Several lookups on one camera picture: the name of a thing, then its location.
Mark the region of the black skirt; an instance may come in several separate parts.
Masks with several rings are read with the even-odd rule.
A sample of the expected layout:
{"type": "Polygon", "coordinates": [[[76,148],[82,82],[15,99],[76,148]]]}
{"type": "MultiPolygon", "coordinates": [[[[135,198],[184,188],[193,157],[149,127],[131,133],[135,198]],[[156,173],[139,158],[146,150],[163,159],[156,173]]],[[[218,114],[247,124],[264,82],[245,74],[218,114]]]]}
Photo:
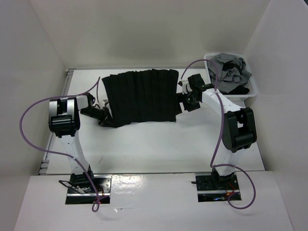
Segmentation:
{"type": "Polygon", "coordinates": [[[131,123],[174,122],[181,113],[176,70],[128,71],[102,79],[111,111],[103,127],[131,123]]]}

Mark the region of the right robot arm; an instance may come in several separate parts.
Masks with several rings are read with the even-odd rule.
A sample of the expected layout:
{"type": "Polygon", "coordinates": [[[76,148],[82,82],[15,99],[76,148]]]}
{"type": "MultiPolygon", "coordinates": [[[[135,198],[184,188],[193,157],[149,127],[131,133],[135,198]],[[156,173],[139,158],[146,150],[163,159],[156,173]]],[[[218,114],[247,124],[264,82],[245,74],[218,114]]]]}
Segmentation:
{"type": "Polygon", "coordinates": [[[211,185],[222,189],[234,174],[244,150],[257,141],[253,110],[233,103],[213,84],[205,84],[200,74],[192,75],[178,84],[182,87],[182,92],[177,94],[178,100],[185,111],[197,110],[201,108],[201,103],[205,103],[221,118],[218,144],[210,166],[214,171],[211,185]]]}

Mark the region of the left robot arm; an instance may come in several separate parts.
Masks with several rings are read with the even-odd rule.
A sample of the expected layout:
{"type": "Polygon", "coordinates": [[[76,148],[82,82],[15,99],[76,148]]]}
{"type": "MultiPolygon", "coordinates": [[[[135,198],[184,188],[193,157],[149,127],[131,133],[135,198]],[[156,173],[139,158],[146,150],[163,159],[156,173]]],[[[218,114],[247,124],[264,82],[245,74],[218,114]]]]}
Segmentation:
{"type": "Polygon", "coordinates": [[[80,114],[95,119],[105,119],[104,110],[94,106],[95,98],[90,93],[64,97],[49,101],[49,129],[62,143],[69,155],[72,186],[91,192],[99,186],[100,180],[94,177],[79,140],[81,127],[80,114]]]}

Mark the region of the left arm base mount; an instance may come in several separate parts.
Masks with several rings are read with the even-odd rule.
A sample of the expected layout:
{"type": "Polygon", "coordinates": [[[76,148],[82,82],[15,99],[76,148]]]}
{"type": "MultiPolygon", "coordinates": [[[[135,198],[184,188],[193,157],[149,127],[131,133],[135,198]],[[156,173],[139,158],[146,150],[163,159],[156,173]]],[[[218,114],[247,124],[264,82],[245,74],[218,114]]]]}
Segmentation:
{"type": "MultiPolygon", "coordinates": [[[[81,182],[77,182],[73,176],[70,176],[70,180],[58,182],[67,188],[66,205],[93,204],[97,199],[96,192],[86,177],[81,182]]],[[[109,204],[112,176],[94,175],[93,183],[100,197],[100,204],[109,204]]]]}

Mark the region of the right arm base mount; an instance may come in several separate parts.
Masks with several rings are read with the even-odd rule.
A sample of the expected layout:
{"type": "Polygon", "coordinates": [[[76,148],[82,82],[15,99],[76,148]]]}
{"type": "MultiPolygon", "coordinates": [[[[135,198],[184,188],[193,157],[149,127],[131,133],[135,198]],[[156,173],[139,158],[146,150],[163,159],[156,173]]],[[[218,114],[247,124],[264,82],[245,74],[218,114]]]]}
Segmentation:
{"type": "Polygon", "coordinates": [[[237,176],[231,173],[221,177],[216,172],[196,173],[191,184],[196,186],[198,202],[241,201],[237,176]]]}

